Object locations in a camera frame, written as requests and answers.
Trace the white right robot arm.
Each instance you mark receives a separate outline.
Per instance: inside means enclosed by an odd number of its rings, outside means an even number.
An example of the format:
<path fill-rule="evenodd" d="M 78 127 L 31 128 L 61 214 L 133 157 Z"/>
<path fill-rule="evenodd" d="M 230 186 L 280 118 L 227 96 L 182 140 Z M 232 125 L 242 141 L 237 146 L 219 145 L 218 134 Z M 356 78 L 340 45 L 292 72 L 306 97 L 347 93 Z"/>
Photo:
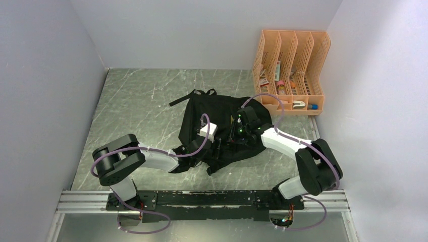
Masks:
<path fill-rule="evenodd" d="M 323 191 L 336 189 L 343 177 L 325 140 L 311 141 L 284 133 L 262 121 L 261 115 L 250 106 L 238 110 L 231 136 L 236 143 L 276 150 L 296 162 L 298 175 L 274 187 L 276 192 L 272 201 L 279 209 L 286 208 L 292 198 L 306 194 L 317 196 Z"/>

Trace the black student backpack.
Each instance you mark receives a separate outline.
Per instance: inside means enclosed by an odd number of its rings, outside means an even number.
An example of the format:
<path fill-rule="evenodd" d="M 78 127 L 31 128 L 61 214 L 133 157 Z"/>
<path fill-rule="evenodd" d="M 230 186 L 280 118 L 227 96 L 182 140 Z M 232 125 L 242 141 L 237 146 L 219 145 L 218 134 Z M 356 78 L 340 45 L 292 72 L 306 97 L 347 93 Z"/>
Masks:
<path fill-rule="evenodd" d="M 215 89 L 207 92 L 194 89 L 189 94 L 170 102 L 169 105 L 175 106 L 183 101 L 187 101 L 187 105 L 178 136 L 180 146 L 189 145 L 197 138 L 199 130 L 206 125 L 202 114 L 207 114 L 210 122 L 218 127 L 213 144 L 200 161 L 208 165 L 206 170 L 208 175 L 212 175 L 233 162 L 254 157 L 265 150 L 264 147 L 254 148 L 227 142 L 231 124 L 240 108 L 253 107 L 264 120 L 272 122 L 270 112 L 258 101 L 249 97 L 217 95 Z"/>

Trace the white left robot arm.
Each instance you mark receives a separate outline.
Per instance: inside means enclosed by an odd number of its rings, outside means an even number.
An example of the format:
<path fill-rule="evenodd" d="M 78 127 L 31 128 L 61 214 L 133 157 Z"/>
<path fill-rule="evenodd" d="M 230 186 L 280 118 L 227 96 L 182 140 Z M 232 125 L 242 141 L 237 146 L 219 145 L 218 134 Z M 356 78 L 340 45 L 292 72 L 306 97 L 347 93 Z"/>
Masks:
<path fill-rule="evenodd" d="M 90 173 L 104 187 L 119 196 L 128 210 L 139 205 L 140 196 L 130 178 L 139 168 L 159 169 L 168 173 L 182 173 L 195 167 L 214 142 L 214 135 L 198 135 L 187 146 L 162 150 L 140 146 L 134 134 L 122 136 L 92 153 L 94 163 Z"/>

